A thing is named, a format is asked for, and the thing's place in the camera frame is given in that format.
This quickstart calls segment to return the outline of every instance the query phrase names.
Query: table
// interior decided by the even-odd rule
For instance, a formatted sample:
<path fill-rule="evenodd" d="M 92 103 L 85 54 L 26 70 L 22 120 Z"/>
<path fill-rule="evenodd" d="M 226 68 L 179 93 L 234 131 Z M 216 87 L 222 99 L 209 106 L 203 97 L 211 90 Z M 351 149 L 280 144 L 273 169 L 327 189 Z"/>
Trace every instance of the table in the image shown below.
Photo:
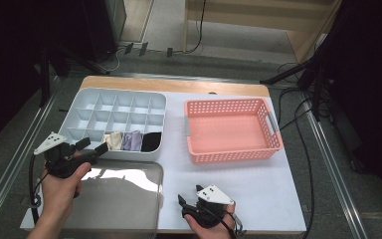
<path fill-rule="evenodd" d="M 201 20 L 203 0 L 186 0 L 183 51 L 187 51 L 188 20 Z M 216 0 L 207 1 L 204 22 L 286 30 L 296 61 L 306 60 L 327 33 L 341 0 Z"/>
<path fill-rule="evenodd" d="M 166 94 L 168 104 L 177 105 L 176 109 L 180 109 L 182 104 L 169 102 L 169 98 L 183 100 L 252 96 L 264 97 L 270 101 L 268 89 L 261 85 L 87 77 L 81 88 L 162 92 Z M 181 111 L 166 113 L 163 136 L 165 141 L 162 143 L 161 155 L 156 161 L 163 167 L 163 205 L 159 214 L 159 233 L 190 233 L 187 223 L 181 219 L 177 195 L 181 194 L 188 203 L 193 203 L 197 200 L 195 185 L 207 186 L 211 183 L 219 186 L 237 201 L 236 213 L 249 233 L 297 234 L 305 230 L 284 149 L 267 160 L 204 165 L 193 164 L 186 156 L 177 160 L 177 157 L 187 152 L 186 145 L 176 145 L 176 139 L 166 138 L 176 138 L 175 135 L 180 133 L 179 130 L 168 130 L 169 128 L 184 128 L 184 120 L 181 119 Z"/>

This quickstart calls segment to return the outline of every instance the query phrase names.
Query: white tabletop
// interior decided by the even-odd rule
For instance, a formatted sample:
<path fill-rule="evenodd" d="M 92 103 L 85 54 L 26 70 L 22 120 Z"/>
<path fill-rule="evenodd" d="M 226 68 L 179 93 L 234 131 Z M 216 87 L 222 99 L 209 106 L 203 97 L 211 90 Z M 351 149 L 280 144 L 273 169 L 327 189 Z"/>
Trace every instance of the white tabletop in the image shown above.
<path fill-rule="evenodd" d="M 196 184 L 218 186 L 237 203 L 236 214 L 249 233 L 298 233 L 305 231 L 287 155 L 284 149 L 269 159 L 194 164 L 185 135 L 184 103 L 198 99 L 247 98 L 231 95 L 163 93 L 167 98 L 165 127 L 158 162 L 163 167 L 163 202 L 158 231 L 191 232 L 181 215 L 180 194 L 188 204 L 197 201 Z M 265 98 L 273 110 L 270 98 Z M 22 225 L 33 227 L 30 212 Z"/>

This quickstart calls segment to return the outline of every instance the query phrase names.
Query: hand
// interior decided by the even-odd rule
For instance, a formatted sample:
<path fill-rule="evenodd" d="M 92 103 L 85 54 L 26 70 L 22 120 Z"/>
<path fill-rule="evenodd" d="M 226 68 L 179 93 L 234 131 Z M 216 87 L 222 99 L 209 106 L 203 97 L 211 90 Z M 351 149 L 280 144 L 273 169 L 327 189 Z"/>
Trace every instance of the hand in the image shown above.
<path fill-rule="evenodd" d="M 235 212 L 235 204 L 233 205 L 227 205 L 226 211 L 233 214 Z M 222 223 L 219 223 L 218 225 L 212 227 L 212 228 L 204 228 L 201 227 L 198 222 L 189 214 L 184 216 L 185 220 L 188 222 L 188 225 L 190 226 L 191 230 L 193 230 L 200 239 L 229 239 L 231 238 L 228 230 Z M 226 214 L 223 217 L 223 221 L 231 228 L 232 230 L 235 229 L 235 221 L 231 217 L 231 215 Z"/>
<path fill-rule="evenodd" d="M 85 162 L 69 178 L 46 176 L 42 182 L 42 215 L 28 238 L 58 238 L 65 221 L 73 211 L 74 194 L 82 190 L 81 180 L 90 168 L 91 165 Z"/>

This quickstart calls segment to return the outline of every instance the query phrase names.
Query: plastic basket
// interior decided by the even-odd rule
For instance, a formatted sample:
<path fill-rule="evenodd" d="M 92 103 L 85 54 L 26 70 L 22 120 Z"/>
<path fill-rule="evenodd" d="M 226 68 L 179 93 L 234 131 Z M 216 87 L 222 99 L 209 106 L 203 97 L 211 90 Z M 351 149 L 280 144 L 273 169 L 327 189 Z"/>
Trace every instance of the plastic basket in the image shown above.
<path fill-rule="evenodd" d="M 270 158 L 284 147 L 263 98 L 187 101 L 185 118 L 195 163 Z"/>

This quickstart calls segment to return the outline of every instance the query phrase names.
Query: transparent lid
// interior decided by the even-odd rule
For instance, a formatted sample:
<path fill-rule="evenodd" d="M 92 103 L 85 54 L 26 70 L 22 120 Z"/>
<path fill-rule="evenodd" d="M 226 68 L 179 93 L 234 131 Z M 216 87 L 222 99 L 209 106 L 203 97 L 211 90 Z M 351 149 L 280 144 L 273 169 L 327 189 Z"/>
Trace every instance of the transparent lid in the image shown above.
<path fill-rule="evenodd" d="M 83 190 L 75 199 L 63 238 L 155 235 L 162 178 L 163 169 L 156 162 L 99 159 L 82 179 Z"/>

